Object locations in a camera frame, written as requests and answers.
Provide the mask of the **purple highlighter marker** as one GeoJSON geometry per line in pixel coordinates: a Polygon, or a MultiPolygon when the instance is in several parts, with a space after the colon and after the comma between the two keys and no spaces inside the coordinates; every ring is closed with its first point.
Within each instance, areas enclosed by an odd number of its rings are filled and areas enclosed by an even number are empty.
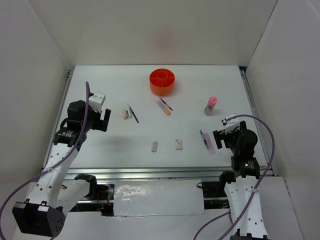
{"type": "Polygon", "coordinates": [[[212,143],[212,140],[211,140],[209,134],[208,134],[207,132],[205,132],[203,135],[204,135],[205,141],[206,141],[206,143],[207,143],[208,153],[209,153],[210,155],[215,154],[215,153],[216,153],[216,150],[215,150],[215,148],[214,148],[214,145],[213,145],[213,143],[212,143]]]}

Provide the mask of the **green gel pen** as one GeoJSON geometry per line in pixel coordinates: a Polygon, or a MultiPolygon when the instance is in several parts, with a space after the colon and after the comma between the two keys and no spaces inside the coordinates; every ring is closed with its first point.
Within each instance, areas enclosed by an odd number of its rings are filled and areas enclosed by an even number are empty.
{"type": "Polygon", "coordinates": [[[200,130],[199,132],[200,132],[200,135],[201,135],[201,137],[202,137],[202,140],[203,140],[203,142],[204,142],[205,147],[208,148],[208,144],[207,144],[206,138],[205,138],[202,130],[200,130]]]}

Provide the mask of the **pink glue bottle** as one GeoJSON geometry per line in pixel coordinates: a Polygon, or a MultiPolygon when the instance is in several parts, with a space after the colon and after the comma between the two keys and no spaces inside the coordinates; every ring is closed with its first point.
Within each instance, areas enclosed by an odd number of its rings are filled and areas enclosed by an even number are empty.
{"type": "Polygon", "coordinates": [[[207,116],[212,116],[213,115],[213,112],[214,112],[214,108],[216,106],[218,102],[218,99],[216,97],[210,97],[208,102],[207,102],[207,105],[204,109],[204,113],[207,115],[207,116]]]}

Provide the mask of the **purple gel pen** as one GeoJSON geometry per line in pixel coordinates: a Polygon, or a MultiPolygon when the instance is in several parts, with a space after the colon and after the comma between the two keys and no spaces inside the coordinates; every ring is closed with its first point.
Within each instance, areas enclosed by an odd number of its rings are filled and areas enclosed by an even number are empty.
{"type": "Polygon", "coordinates": [[[138,120],[138,118],[137,118],[137,116],[136,116],[135,112],[133,111],[132,107],[130,106],[130,104],[127,104],[127,106],[128,106],[128,108],[129,108],[129,110],[130,110],[131,114],[133,115],[133,117],[134,117],[135,121],[136,121],[137,123],[139,123],[139,120],[138,120]]]}

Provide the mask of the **orange highlighter marker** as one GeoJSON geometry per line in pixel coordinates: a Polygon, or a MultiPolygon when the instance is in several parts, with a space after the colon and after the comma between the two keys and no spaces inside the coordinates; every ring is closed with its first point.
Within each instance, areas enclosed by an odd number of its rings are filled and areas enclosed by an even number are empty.
{"type": "Polygon", "coordinates": [[[171,111],[165,106],[165,104],[161,100],[156,100],[155,103],[163,110],[163,112],[167,115],[171,115],[171,111]]]}

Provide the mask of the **red gel pen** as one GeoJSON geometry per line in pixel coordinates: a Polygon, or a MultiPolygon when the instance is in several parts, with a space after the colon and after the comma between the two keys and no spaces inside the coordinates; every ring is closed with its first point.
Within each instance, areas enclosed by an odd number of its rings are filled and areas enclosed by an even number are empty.
{"type": "Polygon", "coordinates": [[[165,102],[165,100],[162,97],[159,96],[158,98],[170,111],[173,112],[173,108],[167,102],[165,102]]]}

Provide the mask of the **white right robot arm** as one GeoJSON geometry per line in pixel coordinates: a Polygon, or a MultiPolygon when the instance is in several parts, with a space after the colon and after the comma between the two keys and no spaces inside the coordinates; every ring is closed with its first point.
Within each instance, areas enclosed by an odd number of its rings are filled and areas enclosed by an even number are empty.
{"type": "Polygon", "coordinates": [[[247,129],[245,121],[223,120],[224,129],[213,132],[218,149],[226,147],[232,152],[231,170],[219,177],[218,190],[227,196],[230,229],[222,235],[231,240],[267,240],[269,238],[263,216],[257,183],[260,167],[255,158],[257,135],[247,129]]]}

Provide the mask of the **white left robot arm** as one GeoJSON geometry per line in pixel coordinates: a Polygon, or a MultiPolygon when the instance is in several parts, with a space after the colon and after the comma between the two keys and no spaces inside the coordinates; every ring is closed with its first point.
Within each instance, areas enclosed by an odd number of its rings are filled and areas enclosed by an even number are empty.
{"type": "Polygon", "coordinates": [[[65,224],[65,219],[77,202],[97,197],[97,179],[90,174],[78,174],[70,184],[63,182],[72,162],[87,139],[87,132],[106,132],[111,110],[106,109],[101,118],[104,99],[71,102],[67,117],[53,138],[50,158],[44,175],[23,202],[16,202],[12,213],[19,230],[24,234],[55,238],[65,224]]]}

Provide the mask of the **white eraser with red label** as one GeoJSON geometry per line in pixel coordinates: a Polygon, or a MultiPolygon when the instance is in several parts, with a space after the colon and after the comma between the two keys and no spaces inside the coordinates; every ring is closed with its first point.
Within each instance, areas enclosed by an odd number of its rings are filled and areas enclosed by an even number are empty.
{"type": "Polygon", "coordinates": [[[176,150],[182,150],[183,145],[182,145],[182,140],[181,139],[176,139],[175,140],[175,149],[176,150]]]}

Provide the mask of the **grey eraser block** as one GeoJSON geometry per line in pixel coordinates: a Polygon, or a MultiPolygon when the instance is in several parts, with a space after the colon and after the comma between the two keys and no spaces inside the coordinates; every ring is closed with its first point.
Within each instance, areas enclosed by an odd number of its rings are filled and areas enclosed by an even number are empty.
{"type": "Polygon", "coordinates": [[[152,143],[151,151],[152,151],[153,153],[156,153],[156,152],[157,152],[157,148],[158,148],[158,142],[157,142],[157,141],[154,141],[154,142],[152,143]]]}

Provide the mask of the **orange round desk organizer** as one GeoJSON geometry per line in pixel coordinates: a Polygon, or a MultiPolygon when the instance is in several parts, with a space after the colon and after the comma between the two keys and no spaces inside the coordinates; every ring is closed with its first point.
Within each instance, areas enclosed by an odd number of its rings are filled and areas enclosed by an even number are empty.
{"type": "Polygon", "coordinates": [[[150,90],[157,96],[168,96],[174,90],[175,79],[174,73],[169,69],[156,69],[149,75],[150,90]]]}

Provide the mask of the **white foam board cover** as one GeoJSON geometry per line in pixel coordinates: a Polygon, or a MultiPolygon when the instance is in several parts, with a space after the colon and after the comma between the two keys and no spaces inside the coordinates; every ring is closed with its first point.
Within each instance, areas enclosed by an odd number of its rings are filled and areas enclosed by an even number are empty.
{"type": "Polygon", "coordinates": [[[205,212],[199,180],[117,181],[113,212],[117,217],[191,216],[205,212]]]}

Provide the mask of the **aluminium table frame rail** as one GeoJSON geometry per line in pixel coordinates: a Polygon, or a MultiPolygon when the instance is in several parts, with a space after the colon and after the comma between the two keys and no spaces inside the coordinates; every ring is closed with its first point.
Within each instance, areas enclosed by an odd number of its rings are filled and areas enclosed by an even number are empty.
{"type": "Polygon", "coordinates": [[[175,87],[164,100],[173,108],[166,115],[155,103],[149,75],[154,65],[78,65],[70,72],[63,96],[60,119],[67,115],[70,102],[85,97],[85,83],[93,92],[106,97],[103,109],[111,115],[106,132],[91,130],[79,154],[70,166],[66,179],[78,174],[108,179],[164,179],[217,177],[231,169],[232,153],[227,148],[209,154],[203,133],[223,129],[222,120],[238,114],[248,129],[260,134],[262,126],[252,119],[252,101],[239,67],[228,65],[170,65],[175,87]],[[217,98],[213,115],[205,108],[211,97],[217,98]],[[124,108],[132,107],[124,119],[124,108]],[[176,139],[182,150],[175,149],[176,139]],[[152,152],[153,142],[158,142],[152,152]]]}

